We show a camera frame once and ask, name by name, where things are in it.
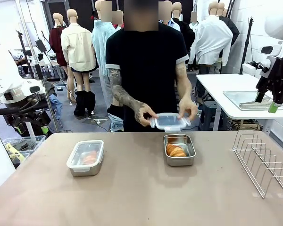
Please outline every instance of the container lid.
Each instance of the container lid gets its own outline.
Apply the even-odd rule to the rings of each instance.
[[[91,168],[100,164],[103,159],[102,140],[88,140],[78,142],[70,154],[67,166],[71,169]]]
[[[157,127],[165,132],[179,132],[186,128],[187,125],[191,125],[190,121],[183,117],[178,119],[177,113],[160,113],[157,114],[158,118],[151,118],[151,127]]]

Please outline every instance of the tattooed arm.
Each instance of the tattooed arm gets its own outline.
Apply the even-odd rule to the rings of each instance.
[[[144,114],[148,113],[154,118],[157,118],[157,115],[147,104],[135,100],[126,92],[126,90],[124,90],[124,88],[122,87],[122,77],[120,70],[109,69],[109,77],[114,98],[121,104],[130,107],[134,111],[135,119],[138,123],[143,126],[149,126],[150,121],[149,119],[144,118]]]
[[[182,118],[187,112],[189,120],[193,120],[198,113],[198,107],[191,100],[192,85],[187,76],[185,62],[176,65],[177,89],[181,97],[179,102],[179,116]]]

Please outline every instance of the metal wire rack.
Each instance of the metal wire rack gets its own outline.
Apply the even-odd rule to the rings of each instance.
[[[256,131],[238,131],[233,151],[263,199],[274,181],[283,190],[283,162],[277,160]]]

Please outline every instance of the grey floor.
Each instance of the grey floor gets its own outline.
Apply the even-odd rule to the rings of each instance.
[[[95,83],[91,84],[91,90],[96,96],[96,106],[95,106],[95,115],[93,118],[100,118],[104,119],[108,116],[107,114],[107,108],[104,101],[104,96],[102,93],[102,89],[100,86],[100,79],[97,77],[97,71],[94,72],[94,80]],[[188,74],[189,79],[191,83],[194,85],[196,83],[196,75],[194,73]],[[62,116],[61,116],[61,122],[63,124],[63,127],[60,126],[58,129],[60,131],[62,130],[71,130],[73,132],[106,132],[103,128],[109,130],[110,127],[110,121],[101,121],[99,125],[96,125],[96,123],[88,119],[87,115],[86,117],[82,118],[76,118],[73,114],[73,111],[75,110],[75,105],[70,106],[69,101],[67,100],[67,90],[65,87],[63,87],[63,91],[57,91],[58,99],[63,103],[63,110],[62,110]],[[4,108],[5,106],[3,104],[0,104],[0,108]],[[192,125],[190,128],[187,128],[185,131],[197,131],[198,130],[198,123],[199,118],[197,118],[195,121],[192,122]],[[54,132],[55,128],[53,123],[51,122],[49,124],[52,132]],[[0,138],[2,140],[6,138],[12,138],[12,137],[20,137],[11,126],[8,126],[3,118],[3,116],[0,116]]]

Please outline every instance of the light blue sweater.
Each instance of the light blue sweater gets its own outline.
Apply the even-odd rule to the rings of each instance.
[[[116,32],[111,22],[94,21],[92,31],[92,43],[95,49],[100,70],[103,76],[108,76],[109,70],[105,68],[106,63],[106,43],[108,38]]]

